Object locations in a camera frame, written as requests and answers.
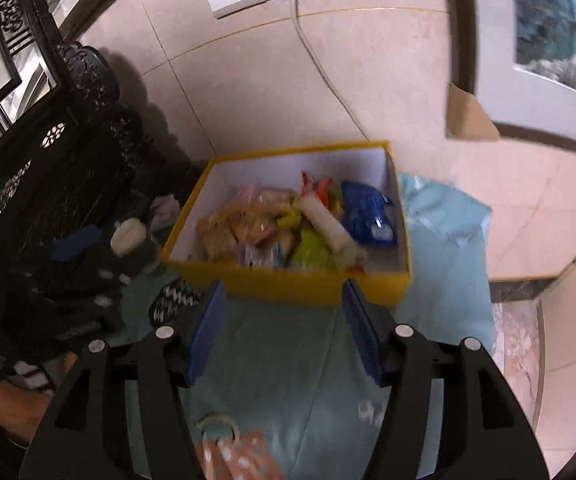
yellow box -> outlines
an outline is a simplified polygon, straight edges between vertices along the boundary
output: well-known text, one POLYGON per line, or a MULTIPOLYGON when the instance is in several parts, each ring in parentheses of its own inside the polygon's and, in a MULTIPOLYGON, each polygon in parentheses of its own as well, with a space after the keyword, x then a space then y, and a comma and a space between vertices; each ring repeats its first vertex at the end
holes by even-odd
POLYGON ((201 175, 193 193, 165 243, 162 260, 194 286, 223 280, 228 295, 240 298, 308 305, 338 305, 341 284, 354 278, 368 300, 394 306, 404 296, 412 279, 412 265, 399 183, 387 141, 352 142, 241 153, 213 159, 201 175), (316 178, 353 180, 370 184, 395 204, 386 207, 397 247, 369 249, 366 273, 351 271, 304 271, 235 267, 205 260, 205 250, 196 235, 197 221, 229 202, 240 186, 301 189, 301 172, 316 178))

snack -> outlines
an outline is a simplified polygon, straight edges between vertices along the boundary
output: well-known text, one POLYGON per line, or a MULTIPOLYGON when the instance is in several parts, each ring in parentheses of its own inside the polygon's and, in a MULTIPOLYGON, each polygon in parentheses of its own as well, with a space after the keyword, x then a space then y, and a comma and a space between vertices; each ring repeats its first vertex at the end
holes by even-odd
POLYGON ((288 213, 292 210, 292 199, 295 193, 290 189, 262 189, 258 196, 257 202, 265 206, 273 206, 276 211, 288 213))
POLYGON ((258 215, 277 218, 277 216, 283 216, 292 212, 292 205, 286 205, 285 203, 262 204, 260 202, 253 202, 249 205, 249 211, 258 215))
POLYGON ((237 191, 237 196, 234 197, 228 206, 246 206, 253 202, 259 194, 259 186, 241 186, 237 191))
POLYGON ((363 266, 368 253, 360 248, 341 223, 321 203, 314 193, 295 200, 295 207, 300 209, 315 230, 324 238, 327 246, 335 255, 335 264, 339 269, 363 266))
POLYGON ((237 250, 237 240, 228 228, 208 229, 201 234, 201 238, 209 260, 223 258, 237 250))
POLYGON ((392 204, 379 190, 359 182, 341 183, 345 215, 343 226, 362 245, 393 245, 395 233, 384 208, 392 204))
POLYGON ((239 253, 239 265, 243 267, 267 267, 269 269, 283 267, 281 248, 278 243, 271 245, 268 249, 244 244, 239 253))
POLYGON ((288 261, 288 258, 292 254, 295 245, 297 244, 297 235, 294 231, 289 229, 279 229, 274 234, 268 236, 259 247, 261 249, 267 250, 275 245, 279 245, 281 250, 281 259, 284 262, 288 261))
POLYGON ((302 218, 301 213, 292 209, 287 215, 277 218, 277 226, 280 229, 296 229, 302 218))
POLYGON ((328 211, 332 213, 338 221, 343 219, 345 211, 343 210, 343 194, 341 187, 333 180, 327 188, 328 192, 328 211))
POLYGON ((277 230, 277 222, 269 216, 242 210, 239 221, 232 223, 231 228, 239 243, 257 245, 277 230))
POLYGON ((328 193, 327 188, 332 182, 331 178, 322 178, 319 181, 314 180, 308 176, 308 173, 303 171, 301 173, 301 179, 303 181, 303 186, 301 188, 301 196, 308 196, 310 193, 315 193, 321 203, 328 207, 328 193))
POLYGON ((292 253, 293 269, 334 269, 335 261, 324 239, 312 229, 302 229, 301 241, 292 253))
POLYGON ((226 216, 223 214, 223 210, 212 213, 204 218, 201 218, 197 222, 195 231, 197 234, 203 234, 209 230, 219 230, 226 227, 226 216))

tiled wall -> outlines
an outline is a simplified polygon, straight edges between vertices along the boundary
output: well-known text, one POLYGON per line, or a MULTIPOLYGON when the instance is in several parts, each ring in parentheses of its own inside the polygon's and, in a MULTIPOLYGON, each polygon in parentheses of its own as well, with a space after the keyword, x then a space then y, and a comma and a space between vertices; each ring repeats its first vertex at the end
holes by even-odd
POLYGON ((542 296, 543 399, 537 439, 552 475, 576 451, 576 269, 542 296))
MULTIPOLYGON (((371 139, 401 171, 494 208, 494 278, 549 276, 576 254, 576 155, 446 139, 446 0, 299 0, 303 28, 371 139)), ((83 35, 171 156, 362 140, 297 40, 288 0, 216 20, 206 0, 115 0, 83 35)))

metal screw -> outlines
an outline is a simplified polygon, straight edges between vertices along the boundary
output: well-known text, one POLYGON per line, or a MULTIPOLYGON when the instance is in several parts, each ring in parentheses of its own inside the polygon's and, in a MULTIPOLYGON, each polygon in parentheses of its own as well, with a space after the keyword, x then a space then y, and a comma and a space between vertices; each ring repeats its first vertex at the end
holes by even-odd
POLYGON ((415 333, 415 329, 413 329, 410 325, 397 325, 395 329, 395 334, 400 337, 410 337, 415 333))
POLYGON ((481 348, 481 341, 476 337, 466 337, 463 344, 468 350, 472 350, 473 352, 476 352, 481 348))
POLYGON ((168 339, 175 334, 175 329, 173 329, 171 326, 163 325, 156 330, 155 334, 159 339, 168 339))
POLYGON ((88 350, 90 352, 92 352, 93 354, 100 352, 104 348, 105 348, 105 343, 101 339, 95 339, 94 341, 90 341, 90 344, 88 345, 88 350))

marble baseboard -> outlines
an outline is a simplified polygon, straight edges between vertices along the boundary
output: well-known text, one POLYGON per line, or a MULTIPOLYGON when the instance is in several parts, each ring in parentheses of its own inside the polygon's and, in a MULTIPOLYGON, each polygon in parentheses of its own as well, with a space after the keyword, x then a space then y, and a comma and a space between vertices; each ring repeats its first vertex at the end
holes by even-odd
POLYGON ((534 428, 540 381, 538 301, 496 303, 493 315, 492 358, 534 428))

